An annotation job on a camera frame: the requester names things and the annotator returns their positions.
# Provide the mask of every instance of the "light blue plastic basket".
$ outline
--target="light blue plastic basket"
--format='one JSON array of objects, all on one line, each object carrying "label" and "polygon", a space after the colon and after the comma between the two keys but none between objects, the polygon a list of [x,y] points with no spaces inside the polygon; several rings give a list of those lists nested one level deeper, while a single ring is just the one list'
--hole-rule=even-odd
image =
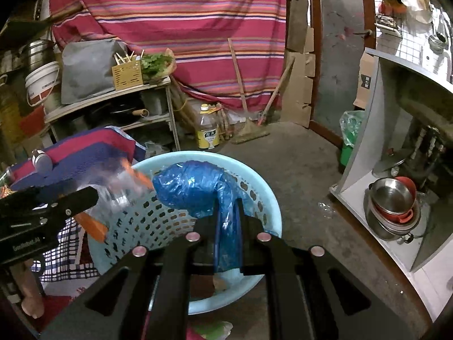
[{"label": "light blue plastic basket", "polygon": [[[152,176],[173,163],[189,160],[208,161],[233,175],[241,188],[252,197],[254,215],[261,220],[264,229],[272,230],[281,237],[282,220],[275,195],[257,172],[237,160],[208,152],[181,151],[152,157],[139,162],[134,168]],[[133,247],[139,244],[148,249],[164,247],[173,237],[191,231],[195,221],[196,219],[189,216],[187,211],[173,210],[164,206],[157,199],[156,193],[151,192],[114,216],[105,244],[88,238],[94,265],[101,274],[104,274]],[[217,275],[230,285],[229,288],[216,292],[208,299],[191,301],[190,315],[210,312],[236,301],[263,277],[262,275],[245,277],[239,269]]]}]

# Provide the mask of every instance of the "green vegetables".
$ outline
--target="green vegetables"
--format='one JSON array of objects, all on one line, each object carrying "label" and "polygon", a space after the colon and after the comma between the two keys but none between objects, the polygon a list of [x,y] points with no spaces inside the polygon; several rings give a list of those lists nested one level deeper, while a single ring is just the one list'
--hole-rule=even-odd
[{"label": "green vegetables", "polygon": [[141,59],[142,75],[149,79],[164,71],[172,62],[172,57],[158,53],[144,54]]}]

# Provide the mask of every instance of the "concrete floor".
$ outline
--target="concrete floor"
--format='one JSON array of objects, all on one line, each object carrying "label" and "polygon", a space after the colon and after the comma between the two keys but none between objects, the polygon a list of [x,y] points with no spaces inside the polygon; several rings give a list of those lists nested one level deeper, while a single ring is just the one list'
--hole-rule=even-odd
[{"label": "concrete floor", "polygon": [[[283,238],[288,244],[298,248],[324,246],[420,337],[427,328],[426,316],[416,309],[405,277],[401,278],[398,272],[395,275],[378,258],[362,237],[363,231],[368,234],[364,227],[353,226],[354,221],[351,225],[336,212],[326,216],[318,206],[319,202],[331,204],[328,188],[341,177],[337,148],[311,130],[292,123],[275,123],[268,129],[269,136],[244,144],[227,144],[220,153],[249,165],[272,188],[282,212]],[[370,242],[379,245],[373,239]],[[189,321],[212,320],[233,324],[228,340],[268,339],[264,280],[235,303],[192,316]]]}]

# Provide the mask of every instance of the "screw head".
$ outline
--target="screw head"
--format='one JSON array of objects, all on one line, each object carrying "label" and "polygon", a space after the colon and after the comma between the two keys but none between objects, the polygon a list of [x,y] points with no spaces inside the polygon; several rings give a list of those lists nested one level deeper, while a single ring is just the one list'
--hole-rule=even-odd
[{"label": "screw head", "polygon": [[310,253],[316,257],[322,257],[325,252],[326,252],[325,249],[319,245],[315,245],[310,248]]},{"label": "screw head", "polygon": [[257,235],[257,239],[260,242],[269,242],[272,239],[272,235],[262,232]]},{"label": "screw head", "polygon": [[143,257],[147,251],[146,247],[137,245],[134,249],[132,249],[132,254],[136,257]]},{"label": "screw head", "polygon": [[198,240],[200,240],[200,234],[196,231],[192,231],[191,233],[187,233],[186,239],[190,242],[198,242]]}]

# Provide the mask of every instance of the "striped blanket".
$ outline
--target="striped blanket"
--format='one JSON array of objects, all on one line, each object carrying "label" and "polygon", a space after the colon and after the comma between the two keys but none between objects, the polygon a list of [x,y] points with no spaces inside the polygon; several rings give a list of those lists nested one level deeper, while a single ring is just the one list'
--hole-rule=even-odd
[{"label": "striped blanket", "polygon": [[208,102],[241,108],[227,38],[232,37],[252,111],[262,110],[276,87],[285,51],[285,0],[50,0],[56,14],[85,9],[53,28],[68,42],[118,37],[135,52],[169,47],[183,90]]}]

